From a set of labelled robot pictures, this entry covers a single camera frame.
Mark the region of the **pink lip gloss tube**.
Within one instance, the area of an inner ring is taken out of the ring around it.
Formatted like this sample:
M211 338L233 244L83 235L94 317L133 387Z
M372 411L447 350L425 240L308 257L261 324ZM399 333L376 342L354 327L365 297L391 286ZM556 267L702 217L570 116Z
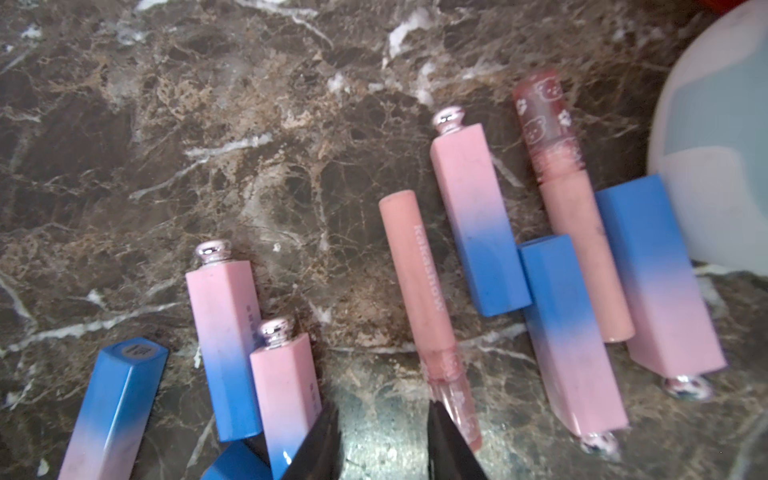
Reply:
M390 194L379 201L379 209L430 397L443 403L476 452L483 440L475 403L416 195L412 190Z

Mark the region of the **red pen holder cup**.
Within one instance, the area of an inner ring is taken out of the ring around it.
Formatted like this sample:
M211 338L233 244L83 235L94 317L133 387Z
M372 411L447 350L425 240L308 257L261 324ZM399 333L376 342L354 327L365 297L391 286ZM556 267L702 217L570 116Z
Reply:
M726 14L745 2L746 0L699 0L699 3L719 15Z

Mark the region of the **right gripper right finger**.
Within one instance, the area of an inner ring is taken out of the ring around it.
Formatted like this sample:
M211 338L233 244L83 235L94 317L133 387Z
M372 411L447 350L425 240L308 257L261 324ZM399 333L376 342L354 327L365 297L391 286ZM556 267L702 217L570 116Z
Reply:
M429 404L427 420L428 474L431 480L487 480L444 405Z

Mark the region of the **pink kitty lip gloss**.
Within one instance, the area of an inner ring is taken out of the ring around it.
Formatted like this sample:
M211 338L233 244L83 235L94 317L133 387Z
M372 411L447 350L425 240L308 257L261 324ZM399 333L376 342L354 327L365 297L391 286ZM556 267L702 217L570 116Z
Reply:
M603 341L624 342L635 328L557 72L528 75L513 98L553 232L573 242Z

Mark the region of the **pink blue square lipstick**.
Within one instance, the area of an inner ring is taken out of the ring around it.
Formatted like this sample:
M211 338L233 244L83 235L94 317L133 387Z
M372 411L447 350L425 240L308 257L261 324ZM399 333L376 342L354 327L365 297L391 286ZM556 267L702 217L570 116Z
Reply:
M260 345L260 308L251 263L232 258L227 240L196 247L202 266L186 274L219 439L262 433L249 360Z
M204 472L202 480L272 480L272 473L244 442L229 444Z
M523 313L552 411L584 452L617 460L614 432L629 421L572 241L543 237L519 253L532 297Z
M141 337L99 352L60 479L131 476L167 357L165 347Z
M483 126L449 106L433 116L430 148L472 301L485 317L532 303Z
M250 354L272 477L280 479L319 417L322 405L309 335L289 318L260 325L264 345Z
M704 376L727 361L662 180L606 188L596 201L636 330L626 342L631 359L672 397L710 398Z

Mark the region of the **white round alarm clock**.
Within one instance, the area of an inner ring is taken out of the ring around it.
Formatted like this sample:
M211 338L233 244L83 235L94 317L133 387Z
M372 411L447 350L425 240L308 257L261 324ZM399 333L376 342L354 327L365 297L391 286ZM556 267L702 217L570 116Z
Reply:
M692 259L767 273L767 4L718 19L671 70L647 170L662 177Z

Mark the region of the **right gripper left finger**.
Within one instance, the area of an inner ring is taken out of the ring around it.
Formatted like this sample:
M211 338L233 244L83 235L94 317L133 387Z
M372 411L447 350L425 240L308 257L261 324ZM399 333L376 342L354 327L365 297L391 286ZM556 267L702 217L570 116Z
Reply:
M328 403L300 445L282 480L335 480L342 472L339 410Z

